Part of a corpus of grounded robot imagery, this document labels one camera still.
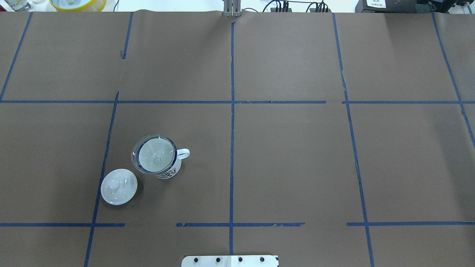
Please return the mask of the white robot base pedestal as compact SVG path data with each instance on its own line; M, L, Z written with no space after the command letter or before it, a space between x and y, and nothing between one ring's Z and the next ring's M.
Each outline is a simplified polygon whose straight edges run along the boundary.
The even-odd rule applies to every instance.
M275 255L186 256L182 267L278 267Z

